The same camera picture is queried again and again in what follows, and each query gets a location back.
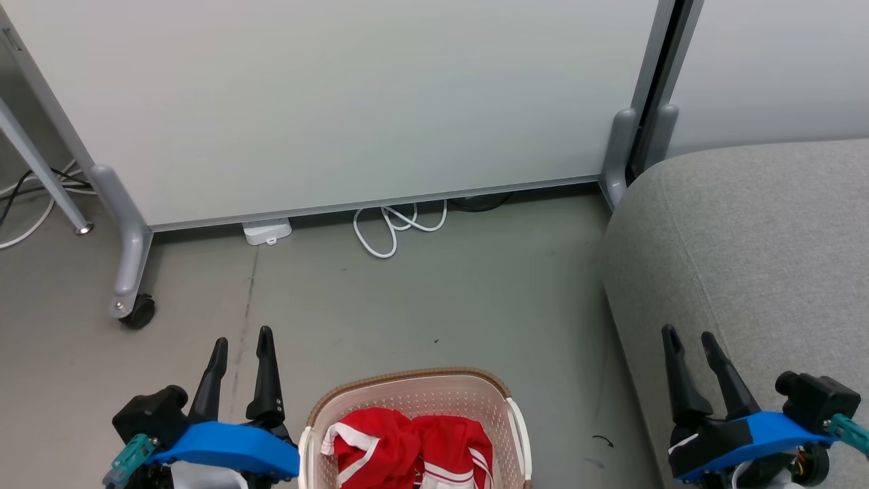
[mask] white power adapter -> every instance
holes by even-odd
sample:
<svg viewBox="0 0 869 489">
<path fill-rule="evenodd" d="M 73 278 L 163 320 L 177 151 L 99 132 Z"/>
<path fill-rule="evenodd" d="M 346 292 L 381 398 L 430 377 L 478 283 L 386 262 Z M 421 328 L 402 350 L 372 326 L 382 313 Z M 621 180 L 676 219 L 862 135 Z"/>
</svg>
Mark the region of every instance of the white power adapter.
<svg viewBox="0 0 869 489">
<path fill-rule="evenodd" d="M 263 221 L 250 221 L 242 223 L 244 228 L 244 237 L 248 239 L 248 244 L 257 246 L 265 243 L 273 245 L 280 238 L 289 236 L 293 232 L 293 228 L 289 226 L 288 218 L 265 219 Z"/>
</svg>

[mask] whiteboard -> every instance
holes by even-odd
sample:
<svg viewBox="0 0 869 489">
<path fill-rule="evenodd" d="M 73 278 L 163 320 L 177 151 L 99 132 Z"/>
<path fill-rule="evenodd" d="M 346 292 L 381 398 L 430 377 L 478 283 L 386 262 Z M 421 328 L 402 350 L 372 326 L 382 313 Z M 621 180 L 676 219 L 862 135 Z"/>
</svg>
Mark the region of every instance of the whiteboard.
<svg viewBox="0 0 869 489">
<path fill-rule="evenodd" d="M 869 3 L 706 0 L 670 103 L 667 157 L 869 137 Z"/>
<path fill-rule="evenodd" d="M 0 0 L 148 225 L 600 173 L 654 0 Z"/>
</svg>

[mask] white plastic basket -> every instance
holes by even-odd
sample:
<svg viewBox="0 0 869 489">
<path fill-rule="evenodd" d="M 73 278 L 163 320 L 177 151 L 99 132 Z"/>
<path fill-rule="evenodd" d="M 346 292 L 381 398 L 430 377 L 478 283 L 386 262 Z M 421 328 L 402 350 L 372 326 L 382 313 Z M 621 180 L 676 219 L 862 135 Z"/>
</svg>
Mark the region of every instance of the white plastic basket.
<svg viewBox="0 0 869 489">
<path fill-rule="evenodd" d="M 300 489 L 337 489 L 334 457 L 320 454 L 322 435 L 357 409 L 385 407 L 409 418 L 463 416 L 479 421 L 493 447 L 494 488 L 531 489 L 531 445 L 519 406 L 495 376 L 472 368 L 399 372 L 342 385 L 323 396 L 299 439 Z"/>
</svg>

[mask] metal table leg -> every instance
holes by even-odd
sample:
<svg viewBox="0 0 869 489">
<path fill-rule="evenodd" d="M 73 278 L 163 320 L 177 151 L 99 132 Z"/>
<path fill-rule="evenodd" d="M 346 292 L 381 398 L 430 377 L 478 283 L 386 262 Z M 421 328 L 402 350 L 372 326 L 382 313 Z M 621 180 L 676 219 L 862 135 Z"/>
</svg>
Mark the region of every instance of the metal table leg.
<svg viewBox="0 0 869 489">
<path fill-rule="evenodd" d="M 24 129 L 2 99 L 0 99 L 0 131 L 3 131 L 12 145 L 15 146 L 15 149 L 43 183 L 45 190 L 55 199 L 66 217 L 70 218 L 72 225 L 76 228 L 76 234 L 85 234 L 93 229 L 93 223 L 84 219 L 82 213 L 72 202 L 70 194 L 63 189 L 60 181 L 51 172 L 51 167 L 45 162 L 43 155 L 39 153 L 36 146 L 33 145 L 33 141 L 30 141 L 30 138 L 24 133 Z"/>
<path fill-rule="evenodd" d="M 613 129 L 609 133 L 607 155 L 604 157 L 603 172 L 600 174 L 600 189 L 611 210 L 625 194 L 625 169 L 631 154 L 631 145 L 637 131 L 637 113 L 634 109 L 625 109 L 615 114 Z"/>
<path fill-rule="evenodd" d="M 111 213 L 121 232 L 121 263 L 115 280 L 109 315 L 134 328 L 144 327 L 154 316 L 154 300 L 139 293 L 145 261 L 154 233 L 145 224 L 121 180 L 109 166 L 90 169 L 90 182 Z"/>
</svg>

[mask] caster wheel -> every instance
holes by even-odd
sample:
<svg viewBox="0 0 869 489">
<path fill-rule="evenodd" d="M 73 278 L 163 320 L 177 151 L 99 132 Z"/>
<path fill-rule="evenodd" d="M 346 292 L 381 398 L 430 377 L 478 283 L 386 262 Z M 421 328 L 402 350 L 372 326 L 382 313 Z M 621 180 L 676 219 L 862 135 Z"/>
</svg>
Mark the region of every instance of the caster wheel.
<svg viewBox="0 0 869 489">
<path fill-rule="evenodd" d="M 830 455 L 822 446 L 803 446 L 797 451 L 797 459 L 794 460 L 791 472 L 792 482 L 805 487 L 817 486 L 830 472 Z"/>
<path fill-rule="evenodd" d="M 149 294 L 138 294 L 136 295 L 136 302 L 133 304 L 133 311 L 118 321 L 131 329 L 141 330 L 154 318 L 155 310 L 154 299 Z"/>
</svg>

